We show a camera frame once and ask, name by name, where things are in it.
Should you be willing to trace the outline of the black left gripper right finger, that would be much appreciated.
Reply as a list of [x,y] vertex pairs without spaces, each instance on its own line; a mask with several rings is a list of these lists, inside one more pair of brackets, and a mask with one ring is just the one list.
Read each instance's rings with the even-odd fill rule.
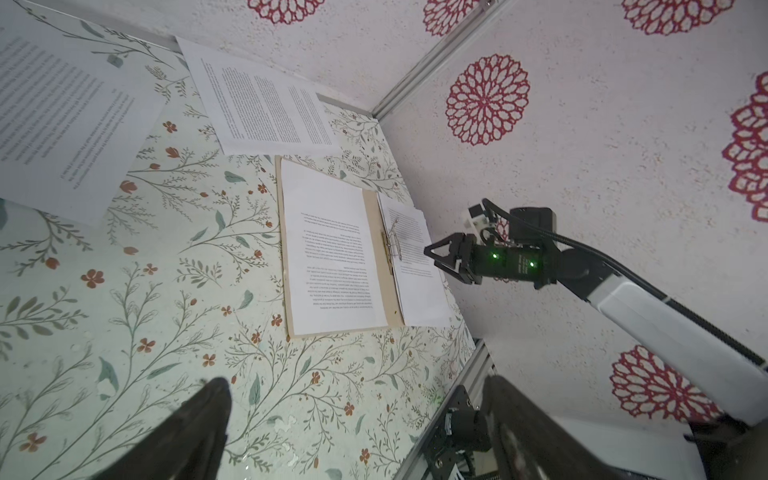
[[484,381],[481,412],[502,479],[621,477],[499,375]]

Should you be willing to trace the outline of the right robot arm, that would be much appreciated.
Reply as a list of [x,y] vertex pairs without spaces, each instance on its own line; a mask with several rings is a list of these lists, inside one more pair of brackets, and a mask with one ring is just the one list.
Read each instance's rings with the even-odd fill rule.
[[538,231],[522,246],[452,234],[424,249],[449,276],[559,283],[681,373],[722,410],[693,427],[692,441],[711,479],[748,479],[767,469],[767,362],[610,256]]

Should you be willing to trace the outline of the white printed paper sheet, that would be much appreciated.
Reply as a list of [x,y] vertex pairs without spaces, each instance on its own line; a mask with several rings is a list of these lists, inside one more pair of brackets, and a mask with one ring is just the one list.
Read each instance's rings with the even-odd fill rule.
[[386,327],[362,190],[290,160],[279,180],[290,334]]

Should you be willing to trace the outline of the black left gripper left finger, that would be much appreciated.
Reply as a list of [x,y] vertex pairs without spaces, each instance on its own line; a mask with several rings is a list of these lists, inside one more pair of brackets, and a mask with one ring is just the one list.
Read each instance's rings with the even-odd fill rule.
[[97,479],[215,479],[232,397],[228,381],[207,382]]

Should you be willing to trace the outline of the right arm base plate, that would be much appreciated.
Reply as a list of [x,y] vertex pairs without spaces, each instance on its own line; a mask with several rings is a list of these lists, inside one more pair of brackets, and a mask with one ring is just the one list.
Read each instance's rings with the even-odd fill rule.
[[459,385],[436,414],[420,453],[426,460],[426,479],[476,479],[476,452],[492,448],[486,416],[476,408],[467,389]]

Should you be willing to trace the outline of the beige paper folder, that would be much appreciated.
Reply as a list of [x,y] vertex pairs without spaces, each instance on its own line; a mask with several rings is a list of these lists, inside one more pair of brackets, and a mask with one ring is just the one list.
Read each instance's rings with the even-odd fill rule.
[[291,336],[449,327],[421,211],[284,158],[275,166]]

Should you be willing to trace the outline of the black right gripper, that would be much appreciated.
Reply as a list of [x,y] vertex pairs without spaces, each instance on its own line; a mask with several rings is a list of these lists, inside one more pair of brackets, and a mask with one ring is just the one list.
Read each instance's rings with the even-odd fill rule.
[[557,255],[545,245],[499,246],[478,243],[471,234],[454,233],[423,253],[454,279],[481,284],[485,278],[531,283],[535,289],[555,284]]

